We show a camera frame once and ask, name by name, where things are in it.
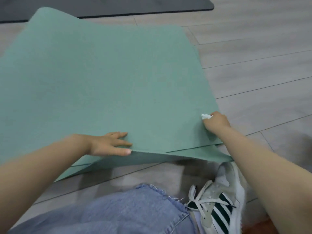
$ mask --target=dark gray yoga mat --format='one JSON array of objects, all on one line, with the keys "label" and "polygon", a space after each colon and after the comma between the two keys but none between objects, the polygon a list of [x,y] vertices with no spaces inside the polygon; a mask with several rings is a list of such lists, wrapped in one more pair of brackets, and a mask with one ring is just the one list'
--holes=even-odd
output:
[{"label": "dark gray yoga mat", "polygon": [[209,0],[0,0],[0,23],[28,21],[44,6],[79,18],[210,11],[214,8]]}]

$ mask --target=sneaker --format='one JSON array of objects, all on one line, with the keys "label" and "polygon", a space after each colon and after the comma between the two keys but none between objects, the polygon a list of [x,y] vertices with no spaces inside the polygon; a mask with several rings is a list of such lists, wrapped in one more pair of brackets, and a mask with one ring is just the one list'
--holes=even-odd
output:
[{"label": "sneaker", "polygon": [[185,206],[200,213],[200,223],[206,234],[241,233],[245,190],[240,178],[244,179],[234,162],[223,163],[215,182],[208,181],[197,197],[196,187],[190,188],[190,201]]}]

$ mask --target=shoelace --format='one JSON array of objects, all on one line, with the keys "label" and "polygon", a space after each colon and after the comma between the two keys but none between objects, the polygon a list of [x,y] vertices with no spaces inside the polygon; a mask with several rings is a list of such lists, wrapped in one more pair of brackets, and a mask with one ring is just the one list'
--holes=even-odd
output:
[{"label": "shoelace", "polygon": [[200,192],[198,193],[198,196],[195,198],[195,194],[196,194],[196,187],[194,185],[191,186],[190,191],[189,191],[189,199],[190,201],[185,203],[186,208],[190,209],[190,210],[194,210],[197,211],[197,209],[188,207],[187,205],[190,202],[194,202],[198,208],[198,211],[200,212],[201,216],[205,219],[205,213],[203,211],[203,209],[205,211],[208,211],[208,209],[206,208],[205,205],[201,205],[201,204],[205,204],[205,203],[219,203],[219,204],[224,204],[224,205],[229,205],[227,202],[220,200],[220,199],[212,199],[210,198],[203,198],[201,199],[203,193],[205,192],[205,190],[212,184],[212,181],[208,181],[204,187],[200,190]]}]

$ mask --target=hand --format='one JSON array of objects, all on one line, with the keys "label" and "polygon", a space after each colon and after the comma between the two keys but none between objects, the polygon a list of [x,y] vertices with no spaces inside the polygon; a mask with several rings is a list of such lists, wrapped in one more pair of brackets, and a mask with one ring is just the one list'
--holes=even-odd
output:
[{"label": "hand", "polygon": [[210,115],[213,117],[210,119],[204,119],[203,122],[206,129],[212,133],[217,135],[223,128],[231,127],[227,117],[222,115],[220,112],[213,112]]},{"label": "hand", "polygon": [[89,144],[88,155],[105,156],[119,155],[126,156],[131,154],[131,149],[116,148],[115,146],[131,146],[132,143],[123,138],[128,132],[110,132],[103,136],[83,135]]}]

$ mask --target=denim shorts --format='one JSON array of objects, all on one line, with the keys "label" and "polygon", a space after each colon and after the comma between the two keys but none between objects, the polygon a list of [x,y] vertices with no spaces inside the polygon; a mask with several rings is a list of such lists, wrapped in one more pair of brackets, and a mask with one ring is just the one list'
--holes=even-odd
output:
[{"label": "denim shorts", "polygon": [[41,214],[9,234],[196,234],[189,211],[153,185]]}]

